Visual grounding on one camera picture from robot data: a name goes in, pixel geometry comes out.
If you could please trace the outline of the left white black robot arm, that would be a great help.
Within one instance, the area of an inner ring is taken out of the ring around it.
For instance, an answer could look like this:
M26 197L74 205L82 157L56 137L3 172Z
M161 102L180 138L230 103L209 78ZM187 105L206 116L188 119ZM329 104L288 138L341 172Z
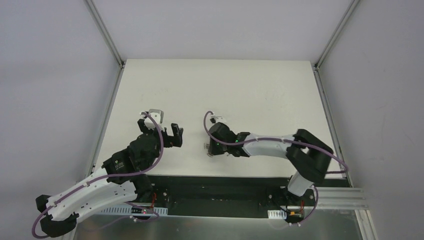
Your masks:
M147 172L162 158L165 148L183 145L183 128L172 123L172 135L152 115L137 122L141 134L105 160L101 167L71 188L35 199L40 215L31 232L37 239L57 238L71 232L93 214L117 204L153 199Z

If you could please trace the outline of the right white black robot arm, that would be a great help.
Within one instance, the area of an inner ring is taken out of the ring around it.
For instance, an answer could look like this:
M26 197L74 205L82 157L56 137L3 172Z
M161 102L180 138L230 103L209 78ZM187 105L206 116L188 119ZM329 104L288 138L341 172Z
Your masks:
M309 187L324 181L334 153L306 129L298 129L292 135L265 136L251 132L234 133L225 123L216 122L206 132L210 137L208 153L211 156L229 154L288 160L296 170L283 192L284 200L290 205L298 204Z

